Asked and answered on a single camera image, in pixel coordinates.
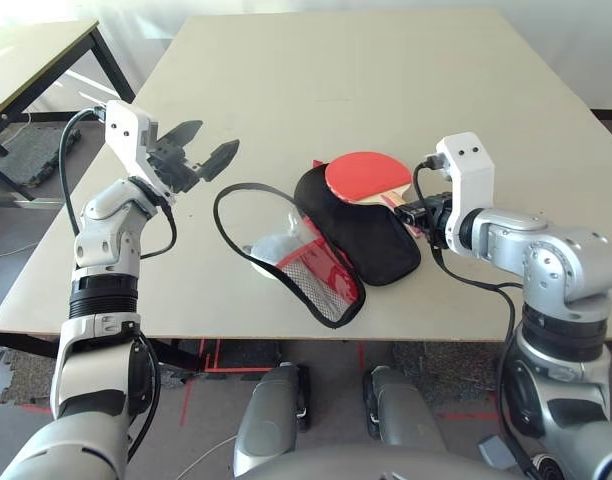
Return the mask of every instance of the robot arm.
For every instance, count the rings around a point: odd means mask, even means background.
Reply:
[[[510,416],[570,479],[612,478],[612,422],[604,346],[612,244],[585,228],[493,208],[493,163],[472,133],[444,138],[425,164],[453,192],[396,209],[435,231],[434,248],[480,258],[523,277],[523,321],[506,363]]]
[[[148,257],[141,254],[142,229],[158,206],[170,215],[175,194],[218,175],[239,145],[225,143],[203,165],[190,165],[182,147],[200,126],[185,122],[156,141],[148,114],[108,102],[106,141],[130,177],[82,210],[69,320],[51,386],[55,421],[26,443],[2,479],[124,478],[130,423],[149,407],[154,414],[158,399],[157,359],[136,313],[140,258]]]

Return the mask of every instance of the gray carpet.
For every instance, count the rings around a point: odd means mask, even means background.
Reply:
[[[431,406],[485,400],[495,390],[501,344],[394,342],[395,365]]]
[[[36,187],[57,168],[57,149],[65,123],[30,123],[21,130],[18,125],[19,134],[7,145],[8,155],[0,157],[0,170],[20,185]],[[79,130],[73,130],[69,146],[80,137]]]

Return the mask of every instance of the plastic bag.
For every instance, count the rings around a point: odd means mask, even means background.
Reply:
[[[339,328],[361,309],[364,286],[348,259],[289,196],[258,183],[232,185],[217,195],[213,216],[235,252],[286,285],[322,324]]]

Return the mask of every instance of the black cable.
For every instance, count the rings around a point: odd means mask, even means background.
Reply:
[[[161,250],[157,250],[155,252],[146,253],[142,255],[141,257],[139,257],[141,260],[145,260],[147,258],[153,258],[153,257],[156,257],[157,255],[161,255],[162,253],[166,253],[171,248],[173,248],[175,243],[177,243],[177,225],[175,224],[175,218],[173,217],[173,210],[170,208],[170,205],[168,205],[168,203],[166,202],[162,202],[160,204],[160,207],[162,208],[164,215],[166,215],[166,218],[168,219],[168,224],[170,225],[170,234],[171,234],[170,242],[168,243],[167,246],[165,246]]]
[[[437,240],[437,228],[435,225],[435,220],[432,215],[432,212],[428,208],[428,204],[426,203],[426,199],[422,194],[421,188],[419,187],[419,172],[424,168],[430,168],[427,163],[420,163],[417,165],[413,171],[413,187],[415,189],[415,193],[417,194],[417,198],[421,202],[424,210],[426,211],[426,216],[428,218],[428,227],[429,227],[429,238],[428,241],[430,243],[431,254],[435,263],[442,269],[447,275],[451,278],[458,280],[467,285],[471,285],[473,287],[481,288],[490,292],[495,292],[499,294],[508,304],[509,310],[509,318],[508,318],[508,327],[506,329],[506,336],[504,338],[504,346],[502,348],[502,353],[499,359],[499,365],[497,366],[497,414],[499,416],[499,424],[500,424],[500,433],[503,435],[506,443],[512,452],[517,464],[521,468],[522,472],[534,480],[541,480],[541,475],[539,474],[537,468],[533,465],[530,457],[521,446],[517,437],[515,437],[514,433],[510,429],[508,422],[506,421],[506,416],[504,414],[504,406],[503,406],[503,380],[504,380],[504,363],[506,363],[506,358],[508,356],[508,352],[512,345],[514,336],[515,336],[515,305],[513,304],[512,299],[508,296],[506,292],[501,290],[505,287],[514,287],[514,288],[523,288],[520,283],[516,282],[504,282],[504,283],[486,283],[480,282],[477,280],[472,280],[469,278],[462,277],[452,272],[444,263],[444,258],[442,255],[442,249],[437,247],[435,242]]]
[[[70,221],[70,224],[71,224],[71,227],[73,229],[73,233],[75,234],[75,236],[79,235],[79,226],[77,224],[77,219],[75,217],[75,211],[73,209],[73,204],[70,198],[70,191],[68,188],[68,181],[66,178],[64,157],[65,157],[66,146],[68,143],[68,137],[70,135],[71,129],[78,121],[80,121],[81,119],[89,115],[96,115],[99,118],[103,118],[104,109],[102,107],[86,108],[84,110],[81,110],[80,112],[77,112],[75,115],[73,115],[73,117],[71,117],[71,119],[68,121],[68,123],[64,127],[62,136],[59,141],[59,150],[57,153],[57,157],[58,157],[57,161],[58,161],[58,166],[59,166],[59,177],[60,177],[60,181],[62,185],[62,193],[64,195],[64,204],[66,205],[66,211],[68,212],[68,218],[69,218],[69,221]],[[171,230],[171,240],[166,247],[160,250],[157,250],[155,252],[142,255],[140,257],[141,259],[152,258],[157,255],[161,255],[162,253],[165,253],[169,251],[171,248],[173,248],[173,246],[177,242],[177,225],[175,224],[175,219],[173,217],[173,211],[170,208],[170,205],[163,198],[157,198],[155,200],[156,200],[155,203],[159,204],[162,211],[164,212],[164,215],[166,215],[166,218],[168,219],[168,223],[170,225],[170,230]],[[146,433],[148,433],[148,430],[150,429],[150,426],[153,423],[153,418],[155,418],[155,413],[157,412],[157,407],[159,405],[159,397],[161,394],[161,371],[159,368],[159,362],[157,361],[157,354],[155,353],[155,349],[153,348],[153,345],[150,343],[148,338],[146,338],[143,332],[139,332],[138,338],[148,351],[148,358],[150,359],[152,375],[154,377],[153,398],[150,404],[150,408],[148,410],[148,414],[146,416],[146,420],[144,421],[142,428],[137,434],[137,437],[135,437],[135,440],[133,441],[130,448],[128,449],[128,461],[129,462],[135,455],[135,452],[137,452],[137,449],[141,445],[142,441],[144,440],[144,437],[146,436]],[[133,417],[131,419],[130,421],[131,425],[134,422],[135,418],[136,417]]]
[[[137,437],[135,437],[135,441],[131,444],[128,449],[128,461],[130,462],[137,449],[142,444],[146,433],[150,429],[151,424],[153,423],[153,418],[155,418],[155,412],[157,411],[157,406],[159,405],[159,396],[162,389],[162,379],[161,379],[161,371],[159,368],[159,362],[157,361],[157,354],[155,353],[155,349],[153,345],[150,343],[150,340],[146,338],[143,332],[139,332],[139,340],[144,344],[146,349],[148,350],[148,357],[150,358],[150,364],[152,368],[153,377],[155,378],[154,386],[153,386],[153,400],[150,404],[150,409],[148,410],[148,415],[146,416],[146,420],[142,425]]]
[[[70,220],[70,225],[73,229],[73,233],[75,234],[75,236],[79,235],[79,226],[77,225],[77,217],[75,216],[75,211],[73,210],[73,203],[70,199],[68,179],[66,178],[66,167],[64,165],[64,156],[66,155],[66,146],[68,144],[68,137],[70,135],[71,129],[78,121],[80,121],[84,117],[87,117],[88,115],[97,115],[97,111],[92,107],[85,108],[84,110],[77,112],[71,117],[71,119],[64,127],[61,139],[59,140],[59,149],[57,150],[57,164],[59,167],[59,179],[62,184],[62,194],[64,195],[64,204],[66,205],[68,219]]]

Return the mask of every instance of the white tabletop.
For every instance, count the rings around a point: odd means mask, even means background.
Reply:
[[[0,112],[97,23],[79,20],[0,27]]]
[[[135,103],[159,119],[161,134],[204,120],[186,149],[194,161],[241,139],[222,175],[179,198],[177,246],[142,263],[139,312],[150,336],[502,338],[504,302],[448,278],[423,243],[415,272],[367,287],[359,315],[330,330],[217,233],[212,203],[225,186],[259,181],[292,194],[313,159],[350,151],[381,151],[412,167],[443,136],[473,131],[496,165],[496,206],[585,225],[612,240],[612,136],[493,10],[190,18]],[[76,208],[123,175],[104,147],[74,192]],[[425,192],[448,189],[438,177],[424,175]],[[169,235],[158,216],[144,231],[143,251]],[[72,245],[61,212],[2,304],[0,331],[59,331]],[[446,257],[469,277],[513,278]],[[518,292],[514,298],[521,301]]]

